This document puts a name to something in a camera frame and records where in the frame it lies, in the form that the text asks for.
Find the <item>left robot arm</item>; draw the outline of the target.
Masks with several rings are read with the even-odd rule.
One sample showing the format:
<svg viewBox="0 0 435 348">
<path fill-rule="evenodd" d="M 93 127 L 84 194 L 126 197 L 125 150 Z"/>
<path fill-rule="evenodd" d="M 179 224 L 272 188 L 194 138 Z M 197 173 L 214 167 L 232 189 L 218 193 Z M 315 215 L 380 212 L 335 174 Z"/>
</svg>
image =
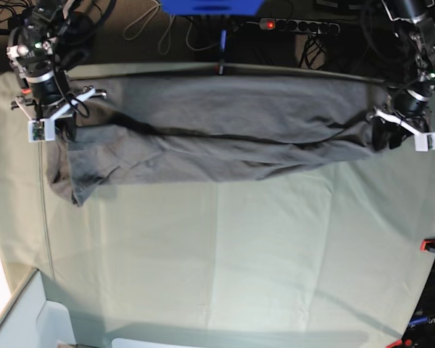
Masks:
<svg viewBox="0 0 435 348">
<path fill-rule="evenodd" d="M 366 13 L 374 1 L 365 1 L 360 25 L 369 48 L 384 62 L 405 69 L 406 79 L 398 86 L 387 86 L 387 101 L 375 107 L 368 117 L 376 151 L 396 149 L 408 138 L 417 152 L 435 150 L 429 102 L 435 90 L 435 22 L 430 15 L 434 1 L 382 1 L 386 16 L 394 24 L 394 34 L 403 44 L 400 57 L 380 52 L 367 29 Z"/>
</svg>

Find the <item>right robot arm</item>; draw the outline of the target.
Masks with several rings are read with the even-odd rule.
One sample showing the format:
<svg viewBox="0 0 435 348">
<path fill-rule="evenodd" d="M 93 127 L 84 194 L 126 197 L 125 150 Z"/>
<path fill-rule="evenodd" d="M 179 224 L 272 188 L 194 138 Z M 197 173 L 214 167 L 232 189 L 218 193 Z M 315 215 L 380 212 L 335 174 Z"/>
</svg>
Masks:
<svg viewBox="0 0 435 348">
<path fill-rule="evenodd" d="M 107 96 L 93 86 L 72 86 L 68 72 L 89 58 L 116 1 L 109 1 L 97 21 L 78 11 L 80 5 L 37 1 L 9 34 L 7 58 L 21 89 L 10 107 L 26 116 L 31 143 L 74 139 L 77 119 L 90 116 L 86 101 Z"/>
</svg>

